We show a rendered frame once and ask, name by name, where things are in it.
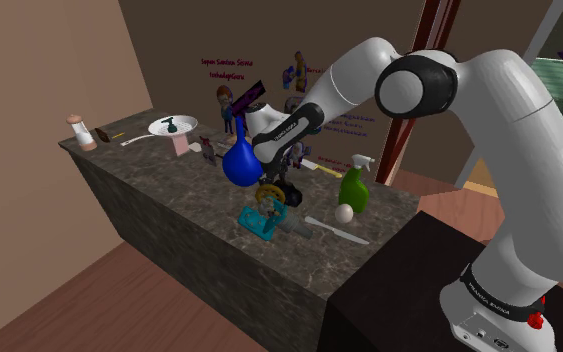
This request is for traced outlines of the black round object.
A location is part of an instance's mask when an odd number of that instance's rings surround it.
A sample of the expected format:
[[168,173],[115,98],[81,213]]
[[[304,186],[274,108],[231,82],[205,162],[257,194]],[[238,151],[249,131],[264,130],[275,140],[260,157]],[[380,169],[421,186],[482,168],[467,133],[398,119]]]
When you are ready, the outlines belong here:
[[283,182],[282,180],[276,180],[274,182],[274,185],[284,193],[285,205],[296,208],[302,203],[302,192],[298,190],[292,183]]

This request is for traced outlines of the small colourful figure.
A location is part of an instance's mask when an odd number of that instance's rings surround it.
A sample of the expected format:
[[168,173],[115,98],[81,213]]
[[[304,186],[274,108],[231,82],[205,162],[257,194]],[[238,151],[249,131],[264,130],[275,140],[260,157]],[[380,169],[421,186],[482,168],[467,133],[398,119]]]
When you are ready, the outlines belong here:
[[287,165],[293,168],[300,169],[301,162],[304,156],[304,144],[299,141],[296,142],[286,155]]

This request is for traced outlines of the blue round vase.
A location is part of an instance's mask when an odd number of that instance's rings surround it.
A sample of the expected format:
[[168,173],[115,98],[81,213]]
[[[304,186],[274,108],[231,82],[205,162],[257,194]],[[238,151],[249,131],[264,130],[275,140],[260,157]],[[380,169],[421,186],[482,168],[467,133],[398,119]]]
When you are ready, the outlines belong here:
[[233,184],[249,187],[258,182],[263,169],[246,140],[242,119],[237,117],[235,123],[236,142],[223,156],[222,169]]

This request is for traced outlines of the teal tool with grey cylinder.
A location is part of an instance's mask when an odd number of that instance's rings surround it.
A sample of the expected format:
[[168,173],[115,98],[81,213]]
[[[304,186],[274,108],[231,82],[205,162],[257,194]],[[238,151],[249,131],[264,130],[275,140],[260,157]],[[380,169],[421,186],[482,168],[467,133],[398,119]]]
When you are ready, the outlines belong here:
[[276,229],[295,233],[306,239],[313,236],[313,231],[297,215],[289,212],[287,205],[272,196],[264,197],[257,207],[244,207],[238,223],[265,241],[272,239]]

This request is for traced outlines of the green spray bottle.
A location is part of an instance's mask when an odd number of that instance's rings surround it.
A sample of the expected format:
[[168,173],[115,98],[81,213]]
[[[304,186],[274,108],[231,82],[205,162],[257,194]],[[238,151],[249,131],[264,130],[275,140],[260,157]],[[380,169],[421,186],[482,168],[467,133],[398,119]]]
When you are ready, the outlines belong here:
[[370,164],[374,162],[374,159],[365,155],[354,154],[352,161],[353,166],[346,172],[340,184],[338,204],[349,205],[354,213],[362,213],[369,200],[369,190],[360,177],[363,168],[370,170]]

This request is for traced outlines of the black and purple box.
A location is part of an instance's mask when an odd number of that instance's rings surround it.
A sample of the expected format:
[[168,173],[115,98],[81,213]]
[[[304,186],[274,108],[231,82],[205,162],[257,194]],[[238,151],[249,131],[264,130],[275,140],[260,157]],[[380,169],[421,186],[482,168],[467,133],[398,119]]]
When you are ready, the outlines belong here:
[[251,103],[256,101],[260,96],[266,92],[265,87],[261,80],[255,83],[244,94],[242,94],[235,102],[232,103],[231,108],[234,116],[241,116],[245,113]]

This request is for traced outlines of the silver table knife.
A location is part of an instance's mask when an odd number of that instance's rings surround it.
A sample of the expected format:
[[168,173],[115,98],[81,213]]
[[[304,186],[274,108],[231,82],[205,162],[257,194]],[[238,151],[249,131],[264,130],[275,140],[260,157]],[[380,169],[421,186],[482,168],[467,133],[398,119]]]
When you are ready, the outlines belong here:
[[306,216],[304,218],[304,221],[308,224],[316,225],[316,226],[322,227],[324,229],[327,229],[327,230],[331,231],[332,233],[334,233],[336,236],[339,236],[339,237],[344,238],[346,240],[349,240],[351,242],[358,243],[358,244],[361,244],[361,245],[368,245],[369,244],[368,241],[366,241],[362,238],[359,238],[359,237],[352,235],[350,233],[347,233],[343,230],[340,230],[340,229],[337,229],[337,228],[332,227],[330,225],[327,225],[325,223],[322,223],[322,222],[318,221],[317,219],[315,219],[311,216]]

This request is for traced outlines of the red-haired doll figure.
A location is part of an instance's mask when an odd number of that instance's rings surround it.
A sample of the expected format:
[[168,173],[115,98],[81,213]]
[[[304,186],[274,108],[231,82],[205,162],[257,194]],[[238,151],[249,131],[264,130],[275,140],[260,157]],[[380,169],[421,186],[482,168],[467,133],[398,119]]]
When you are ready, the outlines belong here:
[[221,108],[221,117],[224,121],[224,129],[226,133],[233,134],[233,94],[226,85],[221,85],[216,91],[216,98]]

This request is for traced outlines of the dark robot stand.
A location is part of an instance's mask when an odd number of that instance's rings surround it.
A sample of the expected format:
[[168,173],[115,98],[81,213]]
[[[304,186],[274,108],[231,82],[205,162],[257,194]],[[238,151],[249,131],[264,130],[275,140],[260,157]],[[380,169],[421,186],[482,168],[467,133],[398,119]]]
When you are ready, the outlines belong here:
[[473,352],[452,334],[439,293],[483,248],[416,214],[330,296],[317,352]]

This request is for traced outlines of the white and tan grinder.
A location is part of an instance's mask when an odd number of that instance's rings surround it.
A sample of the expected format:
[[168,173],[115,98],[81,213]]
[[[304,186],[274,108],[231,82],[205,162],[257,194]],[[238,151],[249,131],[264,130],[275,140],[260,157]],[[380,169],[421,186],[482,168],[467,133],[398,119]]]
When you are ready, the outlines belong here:
[[69,115],[66,122],[74,130],[78,145],[83,151],[91,151],[97,147],[96,141],[86,128],[81,116]]

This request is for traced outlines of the yellow-handled knife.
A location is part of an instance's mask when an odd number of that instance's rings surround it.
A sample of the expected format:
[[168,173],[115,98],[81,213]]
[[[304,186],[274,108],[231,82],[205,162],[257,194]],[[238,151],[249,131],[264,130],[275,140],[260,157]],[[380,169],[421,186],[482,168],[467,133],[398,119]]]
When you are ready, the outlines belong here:
[[343,177],[343,175],[342,175],[341,173],[339,173],[339,172],[337,172],[337,171],[335,171],[335,170],[326,168],[326,167],[324,167],[324,166],[322,166],[322,165],[316,164],[316,163],[314,163],[314,162],[312,162],[312,161],[310,161],[310,160],[307,160],[307,159],[305,159],[305,158],[303,158],[303,159],[301,160],[301,165],[307,167],[307,168],[310,169],[310,170],[320,170],[320,171],[323,171],[323,172],[325,172],[325,173],[328,173],[328,174],[331,174],[331,175],[335,176],[336,178],[342,178],[342,177]]

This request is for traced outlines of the colourful figure wall picture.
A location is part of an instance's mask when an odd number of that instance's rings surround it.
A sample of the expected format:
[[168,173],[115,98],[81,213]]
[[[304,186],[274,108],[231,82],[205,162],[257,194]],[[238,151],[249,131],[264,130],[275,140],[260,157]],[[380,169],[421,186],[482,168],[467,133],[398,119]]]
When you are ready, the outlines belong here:
[[295,66],[289,66],[282,73],[282,85],[286,90],[290,89],[292,82],[295,83],[295,90],[304,93],[307,87],[307,66],[300,51],[294,54]]

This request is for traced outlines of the red-brown door frame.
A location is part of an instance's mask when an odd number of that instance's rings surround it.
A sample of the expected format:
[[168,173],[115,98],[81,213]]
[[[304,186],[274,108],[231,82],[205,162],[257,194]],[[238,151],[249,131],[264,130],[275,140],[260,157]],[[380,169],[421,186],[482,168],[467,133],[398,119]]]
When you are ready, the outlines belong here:
[[454,72],[439,63],[462,0],[425,0],[412,51],[377,79],[375,100],[392,118],[375,181],[385,184],[417,119],[442,113],[456,92]]

